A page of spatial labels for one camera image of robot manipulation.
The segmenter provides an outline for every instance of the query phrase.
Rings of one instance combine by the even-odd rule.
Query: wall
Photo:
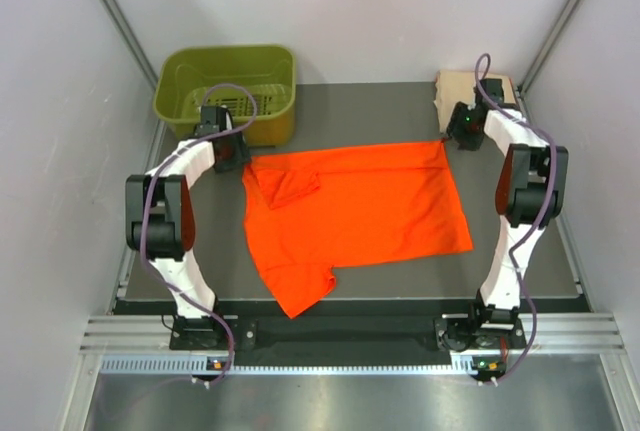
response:
[[[640,12],[585,0],[527,95],[569,149],[565,216],[592,298],[616,315],[640,375]]]
[[[99,0],[0,0],[0,429],[50,430],[113,291],[151,88]]]
[[[278,42],[304,83],[433,80],[490,51],[519,80],[564,0],[118,0],[159,69],[187,46]]]

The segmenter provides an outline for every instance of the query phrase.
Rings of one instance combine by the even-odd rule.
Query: gray floor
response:
[[[231,376],[210,391],[153,390],[165,379],[101,376],[87,431],[622,430],[597,356],[530,357],[498,388],[464,376]]]
[[[432,83],[299,86],[296,132],[286,146],[254,153],[293,152],[340,146],[433,140],[439,137]],[[167,133],[163,152],[176,146]],[[477,152],[449,146],[449,161],[471,228],[470,253],[335,270],[331,298],[472,297],[484,281],[498,238],[494,192],[503,158],[487,139]],[[209,172],[192,189],[195,253],[211,288],[222,299],[270,299],[247,248],[241,172]],[[555,224],[540,239],[527,272],[535,297],[576,296],[574,279]],[[136,260],[127,299],[166,299],[169,293]]]

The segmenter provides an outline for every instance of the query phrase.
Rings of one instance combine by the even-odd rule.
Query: gray mat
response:
[[[289,144],[254,149],[285,153],[377,143],[438,139],[433,83],[299,86],[296,132]],[[167,132],[163,156],[176,146]],[[329,298],[467,298],[489,272],[498,239],[494,192],[503,158],[489,139],[477,152],[449,144],[448,156],[467,216],[474,250],[399,263],[337,268]],[[245,208],[241,171],[206,173],[192,188],[196,214],[195,253],[211,288],[222,299],[270,299],[255,269],[242,225]],[[555,224],[540,239],[526,275],[536,297],[577,296]],[[127,299],[166,299],[169,293],[134,264]]]

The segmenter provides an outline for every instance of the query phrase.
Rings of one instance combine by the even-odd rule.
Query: orange cloth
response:
[[[258,156],[242,182],[249,250],[290,318],[334,288],[334,266],[473,248],[441,141]]]

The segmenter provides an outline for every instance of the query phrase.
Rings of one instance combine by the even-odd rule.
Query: olive green laundry basket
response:
[[[244,131],[249,146],[284,144],[295,125],[296,62],[288,49],[276,45],[187,48],[164,63],[153,107],[178,139],[200,122],[205,92],[216,84],[245,87],[258,103],[258,117]],[[253,106],[241,91],[221,88],[207,104],[226,106],[234,124],[246,123]]]

